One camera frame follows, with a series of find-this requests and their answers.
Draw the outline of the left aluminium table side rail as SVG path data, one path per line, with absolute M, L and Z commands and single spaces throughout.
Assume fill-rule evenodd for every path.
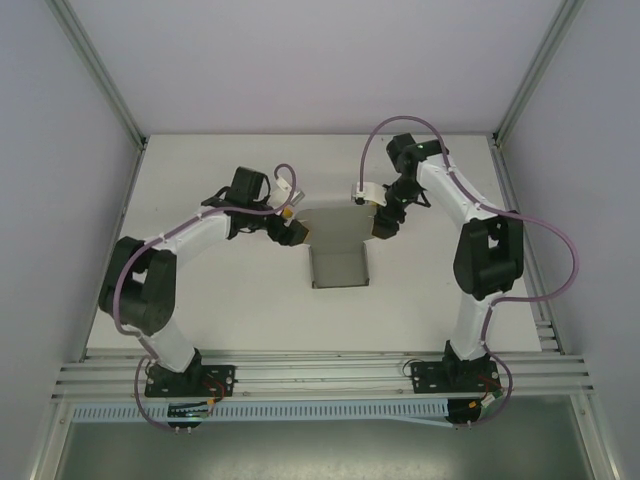
M 144 156 L 147 150 L 147 146 L 148 146 L 148 140 L 145 139 L 143 146 L 136 151 L 135 161 L 132 164 L 132 167 L 127 172 L 125 190 L 119 196 L 119 203 L 117 204 L 116 223 L 110 230 L 110 236 L 108 237 L 108 243 L 107 243 L 107 250 L 106 250 L 106 253 L 103 255 L 102 263 L 100 264 L 99 277 L 98 277 L 98 283 L 97 283 L 97 287 L 94 295 L 93 306 L 87 318 L 87 326 L 84 327 L 82 330 L 82 335 L 80 337 L 79 352 L 74 355 L 75 360 L 83 361 L 86 357 L 86 352 L 88 350 L 91 333 L 93 331 L 98 312 L 100 311 L 99 309 L 100 292 L 106 277 L 106 273 L 109 268 L 109 264 L 110 264 L 113 250 L 115 248 L 115 244 L 118 241 L 119 235 L 121 233 L 121 230 L 124 224 L 124 220 L 126 218 L 128 205 L 131 200 L 133 191 L 135 189 L 137 177 L 138 177 L 142 162 L 144 161 Z

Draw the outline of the aluminium mounting rail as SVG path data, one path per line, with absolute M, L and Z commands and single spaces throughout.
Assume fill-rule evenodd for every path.
M 413 371 L 437 362 L 438 353 L 206 351 L 206 366 L 235 369 L 234 394 L 246 399 L 394 398 L 413 392 Z M 514 383 L 519 396 L 593 392 L 584 359 L 557 351 L 501 355 L 492 381 Z M 92 349 L 61 367 L 55 399 L 122 400 L 146 382 L 137 350 Z

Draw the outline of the aluminium frame leg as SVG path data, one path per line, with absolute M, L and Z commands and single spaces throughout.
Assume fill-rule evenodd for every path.
M 577 429 L 595 480 L 629 480 L 613 429 L 594 393 L 570 396 Z
M 72 414 L 73 407 L 67 402 L 51 403 L 46 407 L 36 439 L 29 480 L 55 480 L 64 453 Z

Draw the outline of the grey metal lower panel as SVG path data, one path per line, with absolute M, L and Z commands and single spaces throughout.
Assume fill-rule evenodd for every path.
M 176 436 L 75 425 L 56 480 L 595 480 L 572 430 L 522 439 L 372 422 L 238 423 Z

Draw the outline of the left arm base electronics board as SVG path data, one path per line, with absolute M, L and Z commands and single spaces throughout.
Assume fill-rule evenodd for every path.
M 166 413 L 168 426 L 176 434 L 190 435 L 205 419 L 212 415 L 214 407 L 214 399 L 189 403 L 170 403 Z

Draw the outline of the right arm base electronics board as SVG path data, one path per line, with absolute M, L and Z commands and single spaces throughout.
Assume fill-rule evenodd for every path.
M 500 413 L 503 401 L 491 398 L 459 398 L 447 401 L 446 420 L 455 428 L 484 425 Z

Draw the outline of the right aluminium frame leg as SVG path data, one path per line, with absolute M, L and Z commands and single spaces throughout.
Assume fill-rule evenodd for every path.
M 570 396 L 577 429 L 595 480 L 629 480 L 613 429 L 594 393 Z

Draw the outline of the right aluminium frame post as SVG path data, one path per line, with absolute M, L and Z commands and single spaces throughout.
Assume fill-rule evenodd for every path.
M 515 95 L 493 133 L 495 145 L 500 148 L 511 136 L 518 119 L 551 64 L 586 0 L 561 0 L 554 16 L 536 48 Z

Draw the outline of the grey cloth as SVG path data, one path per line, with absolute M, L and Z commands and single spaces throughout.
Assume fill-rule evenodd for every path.
M 375 208 L 344 205 L 301 211 L 297 219 L 309 230 L 313 289 L 366 287 L 370 283 L 366 241 L 373 238 Z

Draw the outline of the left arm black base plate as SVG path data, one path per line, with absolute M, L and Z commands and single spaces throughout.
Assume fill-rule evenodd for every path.
M 145 386 L 148 398 L 231 397 L 235 384 L 232 365 L 196 365 L 183 373 L 159 366 L 149 371 L 151 383 Z

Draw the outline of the left aluminium frame leg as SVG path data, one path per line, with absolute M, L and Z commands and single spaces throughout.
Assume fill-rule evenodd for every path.
M 64 453 L 72 414 L 73 407 L 67 402 L 51 403 L 46 407 L 36 439 L 29 480 L 55 480 Z

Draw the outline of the right aluminium table side rail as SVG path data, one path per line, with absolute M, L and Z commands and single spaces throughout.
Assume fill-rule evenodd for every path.
M 489 142 L 489 150 L 504 204 L 509 210 L 520 212 L 520 204 L 507 171 L 504 156 L 499 147 L 492 141 Z M 544 293 L 543 279 L 528 232 L 524 233 L 524 265 L 527 293 L 531 296 L 541 296 Z M 564 354 L 564 348 L 556 326 L 555 313 L 550 302 L 548 300 L 538 302 L 532 307 L 532 310 L 542 350 L 544 352 Z

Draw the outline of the aluminium frame post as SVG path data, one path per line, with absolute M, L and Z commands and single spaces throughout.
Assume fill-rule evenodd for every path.
M 518 119 L 551 64 L 586 0 L 561 0 L 554 16 L 536 48 L 515 95 L 493 133 L 495 145 L 500 148 L 511 136 Z
M 87 30 L 70 0 L 44 0 L 61 30 L 83 63 L 91 79 L 107 102 L 116 120 L 138 151 L 146 146 L 146 136 L 127 106 L 124 97 L 110 75 Z

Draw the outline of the left aluminium frame post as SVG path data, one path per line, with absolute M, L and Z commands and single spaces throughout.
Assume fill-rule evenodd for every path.
M 127 106 L 124 97 L 110 75 L 87 30 L 70 0 L 44 0 L 61 30 L 83 63 L 91 79 L 107 102 L 116 120 L 138 151 L 146 146 L 146 136 Z

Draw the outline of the aluminium table side rail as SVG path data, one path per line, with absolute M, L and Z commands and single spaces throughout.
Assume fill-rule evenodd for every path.
M 509 210 L 520 212 L 520 204 L 507 171 L 504 156 L 499 147 L 492 141 L 489 142 L 489 150 L 504 204 Z M 527 293 L 531 296 L 541 296 L 544 293 L 543 279 L 528 232 L 524 233 L 524 265 Z M 542 350 L 544 352 L 564 354 L 564 348 L 556 326 L 555 313 L 550 302 L 548 300 L 538 302 L 532 307 L 532 310 Z
M 143 146 L 136 151 L 135 161 L 132 164 L 132 167 L 127 172 L 125 190 L 119 196 L 119 203 L 117 204 L 116 223 L 110 230 L 110 236 L 108 237 L 108 243 L 107 243 L 107 250 L 106 250 L 106 253 L 103 255 L 102 263 L 100 264 L 99 277 L 98 277 L 98 283 L 97 283 L 97 287 L 94 295 L 93 306 L 87 318 L 87 326 L 84 327 L 82 330 L 82 335 L 80 337 L 79 352 L 74 355 L 75 360 L 83 361 L 86 357 L 86 352 L 88 350 L 91 333 L 93 331 L 98 312 L 100 311 L 99 309 L 100 292 L 106 277 L 106 273 L 109 268 L 109 264 L 110 264 L 113 250 L 115 248 L 115 244 L 118 241 L 119 235 L 121 233 L 121 230 L 124 224 L 124 220 L 126 218 L 128 205 L 131 200 L 133 191 L 135 189 L 137 177 L 138 177 L 142 162 L 144 161 L 144 156 L 147 150 L 147 146 L 148 146 L 148 140 L 145 139 Z

